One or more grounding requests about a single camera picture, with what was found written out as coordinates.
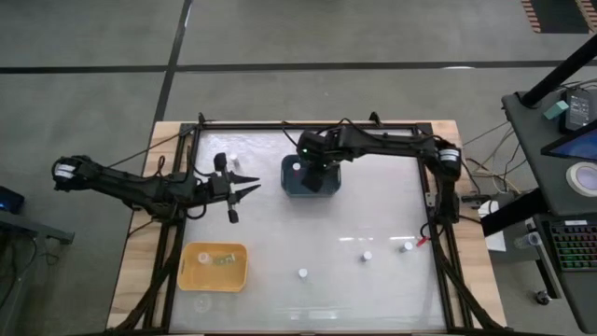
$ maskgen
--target white label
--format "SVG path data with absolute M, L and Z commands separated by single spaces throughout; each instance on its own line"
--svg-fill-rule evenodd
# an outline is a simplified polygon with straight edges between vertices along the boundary
M 65 172 L 72 172 L 75 170 L 75 167 L 73 167 L 72 165 L 68 165 L 68 164 L 59 164 L 58 167 L 56 167 L 56 170 L 63 170 Z
M 66 177 L 66 178 L 73 178 L 73 173 L 68 173 L 65 171 L 56 171 L 55 173 L 56 176 L 62 176 L 62 177 Z
M 563 223 L 565 225 L 587 225 L 586 220 L 565 220 Z
M 456 161 L 458 157 L 455 155 L 440 155 L 439 159 L 442 161 Z

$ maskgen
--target wooden board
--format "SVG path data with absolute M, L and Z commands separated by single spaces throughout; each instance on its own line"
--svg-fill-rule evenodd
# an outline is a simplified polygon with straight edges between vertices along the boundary
M 262 121 L 247 121 L 246 123 L 257 122 L 263 123 Z M 337 123 L 332 120 L 288 122 L 303 124 L 321 122 L 329 122 L 331 124 Z M 430 122 L 432 123 L 434 134 L 453 142 L 457 146 L 462 144 L 454 120 L 391 120 L 385 121 L 384 124 L 415 122 Z M 177 134 L 181 123 L 183 122 L 163 121 L 156 123 L 151 139 L 151 145 L 153 146 L 158 142 Z M 214 123 L 226 124 L 232 122 L 217 121 Z M 164 165 L 162 172 L 168 174 L 172 171 L 176 141 L 177 137 L 149 151 L 144 175 L 153 175 L 156 172 L 158 160 L 161 155 L 166 158 L 166 164 Z M 430 181 L 433 178 L 430 174 L 428 174 L 428 177 L 430 178 Z M 471 183 L 469 176 L 465 171 L 463 171 L 461 179 L 456 183 L 456 189 L 460 194 L 470 192 Z M 461 213 L 468 217 L 478 217 L 474 210 L 467 209 L 464 206 L 461 207 Z M 148 220 L 149 216 L 147 214 L 142 212 L 135 213 L 132 217 L 131 231 L 147 223 Z M 482 227 L 478 223 L 461 220 L 460 223 L 454 226 L 454 233 L 466 285 L 489 315 L 497 323 L 505 326 L 506 318 L 504 316 L 497 284 L 495 283 L 493 267 L 490 261 L 489 252 L 487 251 L 487 246 L 485 245 Z M 160 224 L 153 223 L 147 228 L 138 231 L 128 240 L 124 249 L 117 287 L 107 321 L 108 328 L 117 326 L 124 320 L 124 318 L 126 318 L 149 286 L 159 236 Z M 154 318 L 156 323 L 159 323 L 160 321 L 164 291 L 165 288 L 163 287 L 158 297 L 158 306 Z M 462 317 L 459 315 L 458 300 L 453 288 L 451 288 L 451 298 L 455 320 L 457 322 L 456 324 L 461 325 L 458 321 L 461 321 Z

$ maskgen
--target cable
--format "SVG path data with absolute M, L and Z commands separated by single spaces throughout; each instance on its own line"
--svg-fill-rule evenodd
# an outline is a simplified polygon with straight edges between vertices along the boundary
M 179 132 L 179 133 L 177 133 L 177 134 L 175 134 L 175 135 L 173 135 L 173 136 L 171 136 L 171 137 L 169 137 L 169 138 L 167 138 L 167 139 L 164 139 L 164 140 L 162 140 L 162 141 L 158 142 L 158 143 L 157 143 L 156 145 L 154 145 L 154 146 L 147 147 L 146 149 L 143 149 L 142 151 L 140 151 L 140 152 L 138 152 L 138 153 L 132 154 L 130 157 L 127 157 L 127 158 L 125 158 L 125 159 L 122 159 L 122 160 L 120 160 L 120 161 L 117 161 L 117 162 L 115 162 L 115 163 L 112 163 L 112 164 L 110 164 L 109 166 L 107 166 L 107 168 L 112 168 L 112 167 L 114 167 L 114 166 L 117 166 L 117 165 L 119 165 L 119 164 L 121 164 L 121 163 L 124 163 L 124 162 L 126 162 L 126 161 L 128 161 L 128 160 L 134 159 L 134 158 L 138 157 L 139 155 L 141 155 L 141 154 L 143 154 L 143 153 L 147 153 L 149 150 L 151 150 L 151 149 L 153 149 L 153 148 L 155 148 L 155 147 L 157 147 L 157 146 L 159 146 L 159 145 L 161 145 L 161 144 L 164 144 L 164 143 L 166 143 L 166 142 L 168 142 L 168 141 L 170 141 L 170 140 L 174 139 L 176 136 L 183 136 L 183 135 L 187 135 L 187 134 L 189 134 L 189 133 L 191 133 L 191 132 L 195 131 L 195 129 L 196 129 L 196 128 L 197 128 L 197 127 L 192 127 L 192 128 L 189 128 L 189 129 L 187 129 L 187 130 L 181 131 L 181 132 Z
M 507 178 L 504 179 L 501 175 L 499 175 L 498 173 L 491 171 L 489 168 L 485 167 L 484 165 L 481 165 L 478 161 L 476 161 L 475 159 L 470 159 L 470 158 L 466 158 L 467 161 L 471 161 L 473 163 L 475 163 L 479 168 L 483 169 L 481 170 L 477 170 L 473 176 L 474 177 L 490 177 L 490 178 L 498 178 L 501 181 L 506 181 L 506 183 L 509 184 L 510 187 L 512 187 L 513 190 L 515 190 L 518 193 L 521 193 L 521 191 L 519 190 L 518 187 L 516 187 L 516 185 L 514 185 L 514 183 L 512 183 L 510 180 L 508 180 Z M 519 163 L 516 167 L 510 169 L 508 172 L 512 172 L 514 169 L 522 166 L 524 164 L 524 161 Z
M 190 146 L 187 147 L 187 162 L 191 167 L 193 167 L 193 171 L 195 173 L 197 173 L 198 175 L 201 175 L 203 177 L 208 177 L 208 178 L 210 177 L 209 174 L 202 173 L 199 171 L 199 169 L 197 169 L 197 167 L 195 167 L 195 160 L 193 160 L 193 158 L 190 155 Z
M 495 171 L 495 157 L 492 157 L 492 170 L 491 170 L 491 172 L 494 172 L 494 171 Z M 495 189 L 497 190 L 497 192 L 499 192 L 501 194 L 507 193 L 507 188 L 505 188 L 504 190 L 501 190 L 499 187 L 497 187 L 497 184 L 495 183 L 495 179 L 494 178 L 492 178 L 492 183 L 493 183 L 493 186 L 495 187 Z
M 282 120 L 283 124 L 287 124 L 290 125 L 290 123 L 288 121 L 284 121 Z M 288 138 L 288 140 L 290 140 L 290 142 L 292 143 L 292 145 L 294 145 L 295 147 L 298 146 L 297 142 L 295 141 L 295 139 L 293 139 L 290 134 L 288 134 L 288 132 L 286 131 L 286 128 L 284 126 L 282 126 L 282 132 L 284 132 L 284 135 L 286 135 L 286 137 Z
M 462 219 L 470 220 L 470 221 L 472 221 L 472 222 L 475 222 L 475 223 L 478 223 L 478 224 L 480 224 L 480 225 L 483 225 L 483 223 L 481 223 L 481 221 L 480 221 L 480 220 L 478 220 L 478 219 L 474 219 L 474 218 L 472 218 L 472 217 L 468 217 L 468 216 L 465 216 L 465 215 L 458 215 L 458 217 L 460 217 L 460 218 L 462 218 Z
M 427 235 L 425 235 L 425 234 L 423 233 L 423 229 L 424 229 L 424 228 L 426 228 L 426 227 L 428 227 L 428 226 L 429 226 L 429 223 L 424 223 L 424 224 L 422 225 L 422 227 L 419 229 L 419 233 L 421 234 L 421 238 L 423 238 L 423 239 L 431 239 L 431 237 L 430 237 L 430 236 L 427 236 Z M 441 236 L 441 233 L 443 233 L 443 232 L 444 232 L 444 227 L 443 227 L 443 225 L 442 225 L 442 226 L 441 226 L 441 230 L 439 230 L 439 233 L 437 234 L 437 237 Z
M 146 227 L 147 225 L 149 225 L 149 224 L 153 223 L 154 221 L 155 221 L 155 220 L 151 219 L 150 221 L 148 221 L 147 223 L 143 224 L 142 226 L 140 226 L 140 227 L 136 228 L 135 230 L 133 230 L 133 231 L 129 232 L 129 234 L 127 234 L 127 239 L 131 238 L 131 236 L 132 236 L 132 235 L 133 235 L 135 232 L 137 232 L 137 231 L 141 230 L 142 228 Z
M 12 276 L 12 280 L 10 281 L 10 286 L 8 287 L 7 294 L 5 294 L 4 298 L 2 298 L 2 300 L 0 301 L 0 311 L 2 310 L 4 305 L 7 303 L 7 300 L 10 297 L 10 293 L 12 293 L 12 289 L 14 288 L 14 286 L 17 283 L 17 281 L 19 280 L 19 278 L 21 278 L 25 274 L 25 272 L 29 269 L 29 267 L 31 265 L 33 265 L 33 263 L 35 261 L 35 257 L 37 257 L 37 243 L 35 242 L 34 238 L 31 237 L 30 235 L 22 233 L 22 232 L 18 232 L 18 233 L 29 238 L 29 240 L 31 241 L 31 243 L 34 246 L 34 253 L 31 255 L 31 258 L 29 259 L 27 264 L 25 264 L 25 266 L 19 272 L 19 269 L 17 267 L 17 247 L 15 246 L 14 241 L 10 243 L 10 249 L 11 249 L 10 267 L 12 268 L 13 276 Z
M 512 131 L 512 127 L 508 128 L 507 131 L 504 133 L 504 136 L 502 136 L 502 139 L 499 141 L 499 143 L 497 144 L 497 146 L 495 147 L 495 149 L 492 151 L 492 154 L 490 154 L 489 157 L 487 157 L 487 159 L 485 159 L 485 161 L 483 161 L 481 163 L 481 165 L 487 163 L 489 160 L 491 160 L 495 154 L 497 153 L 497 150 L 506 142 L 506 140 L 512 135 L 514 134 L 514 131 Z
M 12 280 L 10 280 L 10 285 L 8 286 L 7 293 L 4 295 L 4 298 L 0 301 L 0 311 L 7 303 L 8 297 L 10 297 L 10 293 L 12 293 L 12 289 L 14 288 L 15 284 L 17 283 L 17 248 L 14 246 L 14 243 L 10 244 L 11 251 L 11 261 L 10 267 L 12 268 Z
M 462 165 L 463 167 L 465 167 L 466 172 L 468 173 L 468 177 L 470 178 L 471 182 L 473 182 L 473 184 L 475 185 L 475 188 L 477 189 L 477 194 L 481 194 L 481 188 L 479 187 L 479 184 L 477 184 L 477 181 L 475 181 L 475 178 L 473 178 L 473 175 L 470 173 L 470 170 L 468 169 L 468 167 L 466 166 L 466 163 L 464 161 L 462 161 Z
M 202 186 L 202 185 L 203 185 L 203 181 L 202 181 L 202 180 L 199 180 L 199 186 Z M 201 219 L 201 218 L 203 218 L 203 216 L 205 216 L 205 213 L 206 213 L 206 212 L 207 212 L 207 204 L 204 204 L 204 205 L 203 205 L 203 211 L 201 211 L 201 213 L 200 213 L 198 216 L 192 216 L 192 215 L 189 215 L 189 214 L 188 214 L 188 210 L 185 210 L 185 216 L 186 216 L 188 219 L 197 220 L 197 219 Z
M 367 133 L 365 130 L 363 130 L 362 128 L 360 128 L 359 126 L 357 126 L 356 124 L 353 123 L 352 120 L 348 119 L 348 118 L 342 118 L 337 124 L 333 125 L 333 126 L 328 126 L 322 130 L 319 130 L 317 132 L 317 134 L 323 133 L 324 131 L 330 131 L 333 130 L 337 127 L 339 127 L 344 121 L 348 122 L 351 126 L 353 126 L 353 128 L 355 128 L 359 133 L 363 134 L 364 136 L 375 140 L 375 141 L 379 141 L 381 143 L 396 143 L 396 144 L 417 144 L 420 142 L 423 142 L 429 138 L 436 138 L 438 140 L 444 140 L 441 136 L 439 135 L 426 135 L 426 136 L 421 136 L 418 137 L 416 139 L 412 139 L 412 140 L 386 140 L 386 139 L 380 139 L 378 137 L 375 137 L 373 134 L 371 133 Z
M 480 139 L 481 137 L 483 137 L 483 136 L 485 136 L 485 135 L 487 135 L 487 134 L 489 134 L 489 133 L 491 133 L 491 132 L 493 132 L 493 131 L 495 131 L 495 130 L 499 129 L 500 127 L 502 127 L 502 126 L 506 125 L 507 123 L 508 123 L 508 121 L 504 121 L 503 123 L 501 123 L 501 124 L 499 124 L 499 125 L 497 125 L 497 126 L 493 127 L 492 129 L 490 129 L 489 131 L 487 131 L 487 132 L 484 132 L 484 133 L 482 133 L 481 135 L 475 136 L 475 137 L 474 137 L 474 138 L 472 138 L 471 140 L 468 140 L 467 142 L 463 143 L 463 147 L 464 147 L 464 146 L 466 146 L 466 145 L 468 145 L 468 144 L 470 144 L 470 143 L 472 143 L 473 141 L 475 141 L 475 140 L 478 140 L 478 139 Z
M 507 166 L 514 161 L 514 157 L 516 157 L 516 153 L 519 152 L 520 148 L 521 148 L 521 143 L 518 143 L 516 145 L 516 149 L 514 149 L 514 153 L 512 153 L 512 157 L 510 158 L 510 161 L 506 162 L 506 167 L 504 167 L 504 189 L 506 189 L 506 190 L 507 190 L 507 184 L 506 184 Z

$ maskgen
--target black stripe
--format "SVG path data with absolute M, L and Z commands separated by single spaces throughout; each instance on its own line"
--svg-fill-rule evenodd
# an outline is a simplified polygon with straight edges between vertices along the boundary
M 161 85 L 160 98 L 158 99 L 158 106 L 156 107 L 156 114 L 153 117 L 153 123 L 164 120 L 164 114 L 166 113 L 166 105 L 168 104 L 168 98 L 170 96 L 170 89 L 174 81 L 174 73 L 176 72 L 176 63 L 178 62 L 178 56 L 180 55 L 180 49 L 183 46 L 183 39 L 185 38 L 185 31 L 187 30 L 187 19 L 190 13 L 190 7 L 193 4 L 193 0 L 185 0 L 183 9 L 178 19 L 178 28 L 176 28 L 176 37 L 172 45 L 172 51 L 170 52 L 170 59 L 168 60 L 168 70 L 164 76 L 164 81 Z
M 0 74 L 121 74 L 166 72 L 166 65 L 0 67 Z
M 175 65 L 132 65 L 132 66 L 64 66 L 64 67 L 0 67 L 2 74 L 111 74 L 111 73 L 241 73 L 241 72 L 283 72 L 283 71 L 338 71 L 338 70 L 418 70 L 443 69 L 454 66 L 468 66 L 476 69 L 508 69 L 555 67 L 563 60 L 552 61 L 473 61 L 473 62 L 361 62 L 361 63 L 246 63 L 246 64 L 188 64 Z M 585 66 L 597 66 L 591 61 Z
M 253 64 L 195 64 L 178 65 L 176 72 L 281 72 L 281 71 L 337 71 L 337 70 L 416 70 L 443 69 L 468 66 L 477 69 L 555 67 L 554 61 L 490 61 L 490 62 L 377 62 L 377 63 L 253 63 Z M 591 61 L 586 66 L 597 66 Z

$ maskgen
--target white table surface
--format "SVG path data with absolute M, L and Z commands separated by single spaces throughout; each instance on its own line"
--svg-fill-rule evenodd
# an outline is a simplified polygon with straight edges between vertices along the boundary
M 300 131 L 289 133 L 299 139 Z M 426 221 L 415 159 L 344 162 L 334 196 L 290 198 L 280 163 L 295 149 L 281 131 L 201 132 L 199 170 L 212 172 L 219 152 L 237 154 L 240 165 L 229 168 L 260 177 L 261 188 L 237 205 L 238 224 L 229 223 L 224 203 L 188 220 L 184 244 L 245 245 L 246 285 L 239 293 L 177 288 L 171 332 L 445 329 L 431 245 L 398 252 L 416 243 Z M 365 251 L 373 254 L 366 263 Z M 298 276 L 301 268 L 309 271 L 306 279 Z

